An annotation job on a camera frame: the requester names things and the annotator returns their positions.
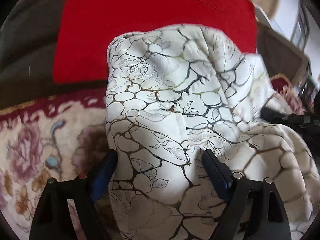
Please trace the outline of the dark leather sofa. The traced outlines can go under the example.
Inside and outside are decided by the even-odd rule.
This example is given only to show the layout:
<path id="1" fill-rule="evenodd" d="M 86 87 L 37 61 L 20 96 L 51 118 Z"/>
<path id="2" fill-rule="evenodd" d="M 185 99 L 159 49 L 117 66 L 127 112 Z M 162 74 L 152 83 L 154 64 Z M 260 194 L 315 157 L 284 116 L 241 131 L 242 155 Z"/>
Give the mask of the dark leather sofa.
<path id="1" fill-rule="evenodd" d="M 1 108 L 78 89 L 106 87 L 106 80 L 53 83 L 54 54 L 66 0 L 18 0 L 1 25 Z"/>

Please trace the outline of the floral sofa cover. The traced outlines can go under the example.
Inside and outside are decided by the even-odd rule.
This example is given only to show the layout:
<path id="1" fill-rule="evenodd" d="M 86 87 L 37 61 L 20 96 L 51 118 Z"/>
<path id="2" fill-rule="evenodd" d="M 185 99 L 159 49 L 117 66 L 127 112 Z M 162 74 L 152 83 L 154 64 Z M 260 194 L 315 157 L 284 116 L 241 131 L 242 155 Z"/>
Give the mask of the floral sofa cover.
<path id="1" fill-rule="evenodd" d="M 48 178 L 73 179 L 112 149 L 106 90 L 79 90 L 1 115 L 1 212 L 20 239 L 29 237 Z M 111 202 L 104 208 L 111 214 L 114 237 L 123 239 Z"/>

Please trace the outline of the white crackle-print garment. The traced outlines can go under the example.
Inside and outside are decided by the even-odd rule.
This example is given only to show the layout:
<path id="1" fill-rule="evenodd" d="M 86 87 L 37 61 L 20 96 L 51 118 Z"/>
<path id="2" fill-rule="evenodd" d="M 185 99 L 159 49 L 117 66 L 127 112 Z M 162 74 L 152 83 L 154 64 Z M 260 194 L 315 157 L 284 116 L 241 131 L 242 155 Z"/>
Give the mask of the white crackle-print garment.
<path id="1" fill-rule="evenodd" d="M 211 150 L 248 179 L 271 178 L 291 237 L 319 211 L 319 173 L 293 129 L 260 118 L 289 113 L 263 59 L 222 31 L 179 24 L 108 46 L 106 134 L 119 160 L 110 189 L 123 239 L 208 239 L 225 203 L 202 165 Z"/>

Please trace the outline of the red blanket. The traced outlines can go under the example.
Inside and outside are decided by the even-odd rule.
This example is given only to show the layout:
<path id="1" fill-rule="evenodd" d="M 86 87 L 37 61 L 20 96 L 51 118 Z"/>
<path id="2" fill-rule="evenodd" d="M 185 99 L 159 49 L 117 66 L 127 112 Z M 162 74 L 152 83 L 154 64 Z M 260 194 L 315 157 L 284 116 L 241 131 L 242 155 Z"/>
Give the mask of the red blanket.
<path id="1" fill-rule="evenodd" d="M 106 52 L 115 37 L 180 23 L 220 29 L 241 51 L 256 50 L 257 25 L 249 0 L 67 0 L 53 81 L 67 84 L 105 80 Z"/>

